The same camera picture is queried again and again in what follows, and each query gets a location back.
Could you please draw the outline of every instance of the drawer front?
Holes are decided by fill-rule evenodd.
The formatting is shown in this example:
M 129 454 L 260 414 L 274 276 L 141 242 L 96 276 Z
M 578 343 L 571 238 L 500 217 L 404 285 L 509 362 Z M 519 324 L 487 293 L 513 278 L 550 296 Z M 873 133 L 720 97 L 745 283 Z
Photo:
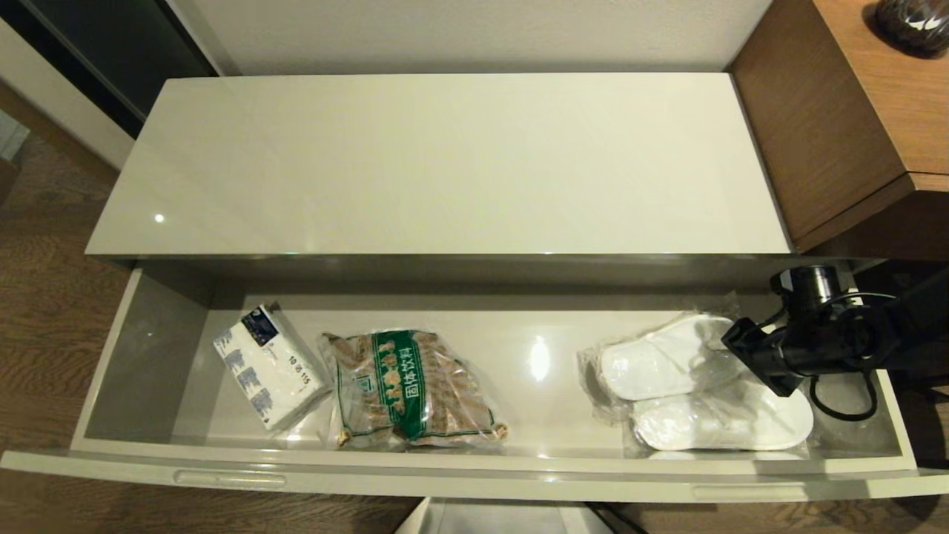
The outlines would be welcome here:
M 68 451 L 8 451 L 0 467 L 120 482 L 297 493 L 630 503 L 766 503 L 877 499 L 949 491 L 949 471 L 847 476 L 714 476 L 268 466 Z

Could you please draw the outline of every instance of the cabinet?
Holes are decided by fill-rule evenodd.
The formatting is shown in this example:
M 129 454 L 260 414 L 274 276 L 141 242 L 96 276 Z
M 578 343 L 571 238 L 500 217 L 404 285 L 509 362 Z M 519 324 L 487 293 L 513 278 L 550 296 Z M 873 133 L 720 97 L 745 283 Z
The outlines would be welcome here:
M 731 71 L 794 248 L 949 259 L 949 56 L 861 0 L 775 0 Z
M 8 451 L 3 467 L 569 501 L 949 485 L 917 468 L 883 372 L 867 426 L 823 420 L 791 451 L 632 451 L 594 419 L 577 352 L 731 291 L 764 317 L 769 276 L 814 262 L 790 254 L 727 74 L 173 81 L 87 252 L 136 268 L 71 447 Z M 325 331 L 443 334 L 510 427 L 504 448 L 337 450 L 331 400 L 265 433 L 211 341 L 274 300 L 311 349 Z M 827 384 L 851 398 L 861 382 Z

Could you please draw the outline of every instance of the wooden cabinet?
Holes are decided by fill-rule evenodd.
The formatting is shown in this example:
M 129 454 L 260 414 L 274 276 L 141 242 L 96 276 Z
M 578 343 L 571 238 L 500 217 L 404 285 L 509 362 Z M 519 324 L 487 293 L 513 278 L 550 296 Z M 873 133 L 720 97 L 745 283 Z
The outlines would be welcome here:
M 949 56 L 866 0 L 775 0 L 732 65 L 794 247 L 949 259 Z

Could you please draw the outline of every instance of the open drawer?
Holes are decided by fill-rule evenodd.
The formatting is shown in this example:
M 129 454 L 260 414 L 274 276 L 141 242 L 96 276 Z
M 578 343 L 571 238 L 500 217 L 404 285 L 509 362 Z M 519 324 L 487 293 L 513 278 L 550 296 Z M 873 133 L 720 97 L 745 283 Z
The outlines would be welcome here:
M 782 452 L 642 453 L 594 420 L 576 353 L 683 310 L 777 306 L 769 275 L 800 257 L 302 257 L 142 260 L 96 369 L 70 450 L 7 452 L 7 468 L 152 484 L 566 501 L 739 502 L 942 493 L 917 469 L 893 390 L 862 424 L 816 412 Z M 315 351 L 322 332 L 442 334 L 511 429 L 503 452 L 335 450 L 334 399 L 267 435 L 212 339 L 276 301 Z M 860 403 L 859 377 L 822 381 Z

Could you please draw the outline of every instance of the white cabinet top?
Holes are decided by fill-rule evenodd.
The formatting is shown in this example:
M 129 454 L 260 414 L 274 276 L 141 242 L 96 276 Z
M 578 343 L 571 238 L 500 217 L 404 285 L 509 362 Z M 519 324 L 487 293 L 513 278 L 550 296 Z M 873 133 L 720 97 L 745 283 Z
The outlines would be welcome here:
M 788 253 L 727 74 L 173 80 L 89 254 Z

